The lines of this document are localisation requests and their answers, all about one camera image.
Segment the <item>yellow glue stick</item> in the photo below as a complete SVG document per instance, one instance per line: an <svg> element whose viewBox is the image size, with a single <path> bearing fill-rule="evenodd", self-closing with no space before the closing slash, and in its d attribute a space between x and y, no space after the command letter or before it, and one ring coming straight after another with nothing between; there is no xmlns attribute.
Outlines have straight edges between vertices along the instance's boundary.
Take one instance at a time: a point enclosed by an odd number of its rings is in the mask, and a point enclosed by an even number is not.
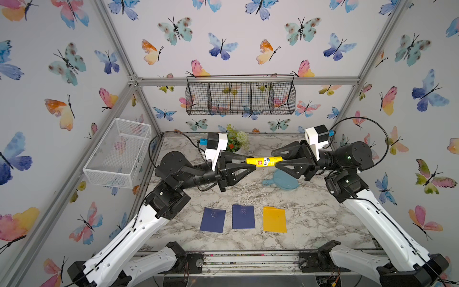
<svg viewBox="0 0 459 287"><path fill-rule="evenodd" d="M275 165L281 161L283 161L282 157L258 157L247 158L246 164L256 167L275 167Z"/></svg>

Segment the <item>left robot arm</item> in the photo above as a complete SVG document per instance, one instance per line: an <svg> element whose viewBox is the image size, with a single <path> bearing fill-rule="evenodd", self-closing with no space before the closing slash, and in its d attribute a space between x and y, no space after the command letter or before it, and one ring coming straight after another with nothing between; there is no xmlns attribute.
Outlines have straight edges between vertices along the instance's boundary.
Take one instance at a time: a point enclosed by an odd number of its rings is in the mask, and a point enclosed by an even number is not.
<svg viewBox="0 0 459 287"><path fill-rule="evenodd" d="M68 268L72 284L78 287L133 287L151 276L183 271L187 253L178 242L169 242L158 252L134 259L138 250L191 200L185 190L216 184L221 191L236 185L252 173L262 160L230 153L227 135L210 133L204 163L193 165L182 152L171 151L155 168L161 180L144 199L138 213L103 250L87 261Z"/></svg>

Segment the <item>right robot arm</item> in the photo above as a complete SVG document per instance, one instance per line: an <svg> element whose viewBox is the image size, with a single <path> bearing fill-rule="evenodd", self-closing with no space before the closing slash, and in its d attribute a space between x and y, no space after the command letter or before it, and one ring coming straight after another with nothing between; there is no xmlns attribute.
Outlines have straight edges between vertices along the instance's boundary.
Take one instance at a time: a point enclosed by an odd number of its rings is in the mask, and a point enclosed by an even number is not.
<svg viewBox="0 0 459 287"><path fill-rule="evenodd" d="M433 287L453 282L442 275L449 267L441 254L432 254L413 239L385 210L360 173L376 166L368 144L362 141L328 151L330 130L325 126L309 128L302 141L272 151L282 157L275 167L298 179L309 181L319 170L329 193L349 209L379 243L385 257L351 249L331 240L318 249L317 265L325 269L347 269L382 287Z"/></svg>

